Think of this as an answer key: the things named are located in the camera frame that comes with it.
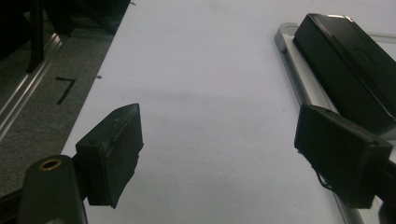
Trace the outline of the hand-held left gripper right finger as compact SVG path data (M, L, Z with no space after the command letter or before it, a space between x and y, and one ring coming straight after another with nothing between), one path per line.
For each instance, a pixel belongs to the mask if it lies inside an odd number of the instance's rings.
M324 187L351 208L369 208L374 197L396 209L392 144L333 111L303 104L294 146Z

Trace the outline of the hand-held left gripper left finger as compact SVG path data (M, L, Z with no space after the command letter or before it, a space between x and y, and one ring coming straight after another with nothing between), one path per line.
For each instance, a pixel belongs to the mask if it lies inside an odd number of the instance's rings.
M113 110L76 143L90 205L117 206L143 145L139 104Z

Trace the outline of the black whiteboard eraser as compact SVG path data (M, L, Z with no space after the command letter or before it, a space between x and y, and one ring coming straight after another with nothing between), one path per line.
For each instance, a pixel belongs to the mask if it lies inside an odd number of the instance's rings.
M309 13L293 42L342 116L396 139L396 61L356 22Z

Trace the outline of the black metal stand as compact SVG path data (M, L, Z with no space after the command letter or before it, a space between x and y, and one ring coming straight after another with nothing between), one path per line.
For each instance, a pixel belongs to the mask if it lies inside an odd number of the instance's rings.
M43 0L29 0L31 22L31 56L27 73L31 74L44 59Z

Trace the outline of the whiteboard with metal frame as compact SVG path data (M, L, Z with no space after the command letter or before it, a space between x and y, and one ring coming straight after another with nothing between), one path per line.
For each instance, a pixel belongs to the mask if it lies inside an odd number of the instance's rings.
M298 24L282 23L275 35L275 42L287 70L299 104L311 104L337 111L325 90L321 87L306 60L293 43ZM371 209L352 209L332 194L345 224L386 224L391 221L391 211L375 197Z

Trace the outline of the metal floor rail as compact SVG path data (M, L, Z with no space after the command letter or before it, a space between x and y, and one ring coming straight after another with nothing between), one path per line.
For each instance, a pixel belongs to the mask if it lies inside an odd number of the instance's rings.
M54 61L54 57L58 54L62 45L63 42L60 36L54 33L44 47L44 60L32 73L24 74L16 89L0 107L0 143L35 92L43 77L47 74Z

